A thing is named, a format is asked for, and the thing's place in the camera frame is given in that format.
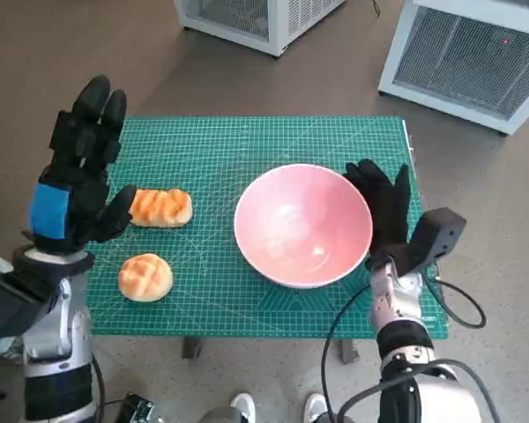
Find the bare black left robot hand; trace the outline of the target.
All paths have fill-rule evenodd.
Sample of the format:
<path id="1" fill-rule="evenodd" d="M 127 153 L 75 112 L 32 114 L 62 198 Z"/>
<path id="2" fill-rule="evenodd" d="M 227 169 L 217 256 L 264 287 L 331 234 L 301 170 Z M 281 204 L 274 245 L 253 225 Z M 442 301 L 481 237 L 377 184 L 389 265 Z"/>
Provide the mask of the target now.
<path id="1" fill-rule="evenodd" d="M 52 255 L 80 251 L 90 241 L 120 236 L 131 220 L 136 187 L 108 196 L 108 167 L 121 151 L 127 110 L 123 90 L 93 77 L 71 110 L 59 111 L 49 142 L 53 152 L 34 189 L 26 236 Z"/>

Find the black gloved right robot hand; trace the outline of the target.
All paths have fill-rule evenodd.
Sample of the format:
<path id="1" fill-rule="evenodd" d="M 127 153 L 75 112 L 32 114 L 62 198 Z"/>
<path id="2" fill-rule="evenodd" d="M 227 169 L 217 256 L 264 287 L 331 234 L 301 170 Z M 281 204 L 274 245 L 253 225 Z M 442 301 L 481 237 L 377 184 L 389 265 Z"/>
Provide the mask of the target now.
<path id="1" fill-rule="evenodd" d="M 369 253 L 372 263 L 391 258 L 401 273 L 409 266 L 408 212 L 411 198 L 409 166 L 403 164 L 392 182 L 372 160 L 346 163 L 343 176 L 362 194 L 373 222 Z"/>

